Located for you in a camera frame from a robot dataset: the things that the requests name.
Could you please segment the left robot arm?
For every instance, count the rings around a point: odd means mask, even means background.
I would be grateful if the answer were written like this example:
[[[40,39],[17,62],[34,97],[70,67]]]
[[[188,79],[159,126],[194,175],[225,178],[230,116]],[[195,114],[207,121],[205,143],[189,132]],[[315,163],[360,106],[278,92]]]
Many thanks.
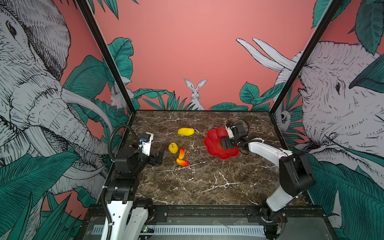
[[[134,147],[120,149],[115,158],[116,176],[104,188],[101,205],[106,220],[102,240],[138,240],[145,222],[154,215],[151,198],[135,199],[139,186],[138,175],[146,165],[161,165],[165,149],[157,155],[145,155]]]

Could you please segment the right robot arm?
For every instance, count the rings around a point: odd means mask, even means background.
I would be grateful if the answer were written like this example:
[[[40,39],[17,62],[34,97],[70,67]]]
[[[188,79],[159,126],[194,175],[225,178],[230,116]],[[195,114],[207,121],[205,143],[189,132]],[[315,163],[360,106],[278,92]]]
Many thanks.
[[[316,184],[315,174],[304,152],[277,148],[266,144],[262,138],[250,139],[243,124],[228,121],[225,129],[228,136],[221,138],[223,149],[243,149],[279,168],[280,185],[260,209],[259,215],[264,222],[273,222],[290,202]]]

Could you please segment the yellow fake apple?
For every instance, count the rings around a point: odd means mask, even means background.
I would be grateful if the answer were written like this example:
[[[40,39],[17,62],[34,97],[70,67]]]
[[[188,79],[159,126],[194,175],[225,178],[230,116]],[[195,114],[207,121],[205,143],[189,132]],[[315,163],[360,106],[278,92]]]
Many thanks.
[[[171,143],[168,146],[168,150],[171,154],[176,154],[179,151],[179,147],[176,143]]]

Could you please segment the red flower-shaped fruit bowl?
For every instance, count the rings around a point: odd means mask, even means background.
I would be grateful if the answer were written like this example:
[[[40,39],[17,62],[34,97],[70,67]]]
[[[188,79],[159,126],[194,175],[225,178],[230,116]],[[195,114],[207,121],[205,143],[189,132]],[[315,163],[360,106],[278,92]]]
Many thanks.
[[[204,145],[211,156],[216,156],[221,160],[227,160],[236,157],[240,152],[238,148],[224,149],[222,145],[222,137],[228,137],[227,130],[223,127],[209,130],[204,138]]]

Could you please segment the red-orange fake mango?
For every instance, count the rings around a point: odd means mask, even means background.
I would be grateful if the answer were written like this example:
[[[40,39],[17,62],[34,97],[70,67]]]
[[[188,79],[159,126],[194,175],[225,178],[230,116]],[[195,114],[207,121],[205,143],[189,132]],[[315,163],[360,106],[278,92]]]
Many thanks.
[[[180,148],[178,159],[183,160],[186,154],[185,148]]]
[[[188,167],[190,163],[188,161],[185,161],[185,160],[177,159],[177,164],[182,166],[182,167]]]

